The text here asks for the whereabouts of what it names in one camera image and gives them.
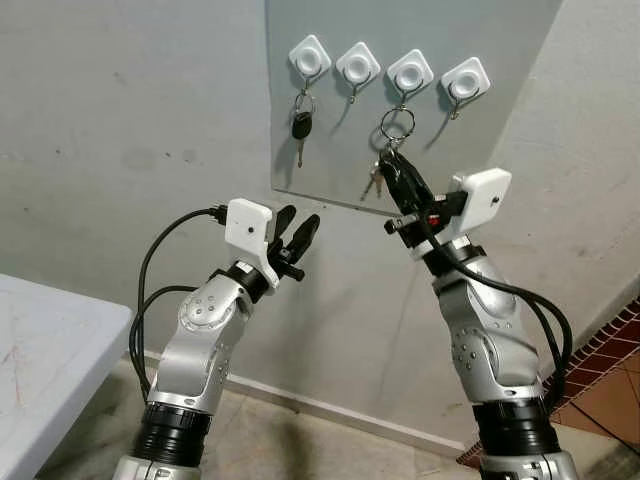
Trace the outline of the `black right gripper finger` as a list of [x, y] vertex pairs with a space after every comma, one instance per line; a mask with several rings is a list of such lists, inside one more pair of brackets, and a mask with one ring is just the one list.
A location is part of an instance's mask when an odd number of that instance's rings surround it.
[[381, 152], [380, 175], [401, 214], [415, 214], [424, 210], [424, 183], [421, 175], [401, 152]]
[[428, 207], [435, 200], [416, 166], [397, 150], [390, 151], [390, 196], [398, 207]]

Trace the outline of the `metal key bunch with ring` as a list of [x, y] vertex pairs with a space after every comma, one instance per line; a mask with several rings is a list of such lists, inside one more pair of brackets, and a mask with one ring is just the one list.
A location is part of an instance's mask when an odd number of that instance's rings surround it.
[[[403, 125], [396, 122], [397, 116], [401, 114], [407, 115], [408, 119], [410, 119], [410, 124], [408, 124], [407, 127], [403, 127]], [[415, 132], [416, 125], [416, 114], [408, 108], [407, 102], [404, 100], [381, 114], [378, 131], [380, 136], [387, 142], [380, 148], [378, 159], [372, 163], [369, 180], [367, 180], [364, 192], [361, 193], [358, 200], [365, 201], [371, 192], [375, 192], [376, 196], [381, 197], [381, 189], [383, 189], [383, 187], [381, 187], [381, 183], [383, 183], [380, 170], [381, 159], [383, 159], [384, 156], [394, 156], [398, 154], [399, 147]]]

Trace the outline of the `white square wall hook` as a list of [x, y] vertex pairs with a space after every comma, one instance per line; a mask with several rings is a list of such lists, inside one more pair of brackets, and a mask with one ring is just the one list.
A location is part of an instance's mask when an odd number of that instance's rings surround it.
[[449, 119], [457, 119], [468, 104], [480, 99], [492, 88], [492, 79], [479, 58], [467, 58], [440, 78], [452, 108]]
[[288, 51], [287, 59], [303, 81], [300, 88], [302, 96], [310, 95], [312, 84], [328, 73], [333, 64], [328, 51], [316, 35], [302, 38], [291, 51]]
[[406, 108], [410, 96], [425, 90], [435, 79], [434, 70], [420, 49], [412, 49], [387, 69], [390, 86], [397, 92], [397, 108]]
[[335, 61], [339, 77], [348, 84], [348, 105], [355, 104], [358, 95], [383, 73], [379, 60], [364, 41], [357, 41]]

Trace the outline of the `grey wall board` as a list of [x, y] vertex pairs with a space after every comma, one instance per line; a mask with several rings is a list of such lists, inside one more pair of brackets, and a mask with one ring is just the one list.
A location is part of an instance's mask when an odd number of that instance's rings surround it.
[[[480, 172], [494, 147], [562, 0], [266, 0], [266, 47], [271, 105], [271, 187], [370, 212], [394, 212], [387, 189], [364, 192], [372, 163], [385, 145], [381, 114], [397, 104], [387, 69], [412, 49], [425, 55], [435, 79], [407, 101], [415, 132], [399, 150], [429, 187], [443, 192], [453, 175]], [[316, 35], [332, 69], [312, 84], [314, 128], [302, 168], [294, 165], [292, 104], [303, 81], [287, 59], [307, 35]], [[349, 87], [335, 61], [364, 41], [383, 73], [348, 105]], [[479, 58], [492, 88], [449, 119], [451, 100], [440, 78], [467, 58]]]

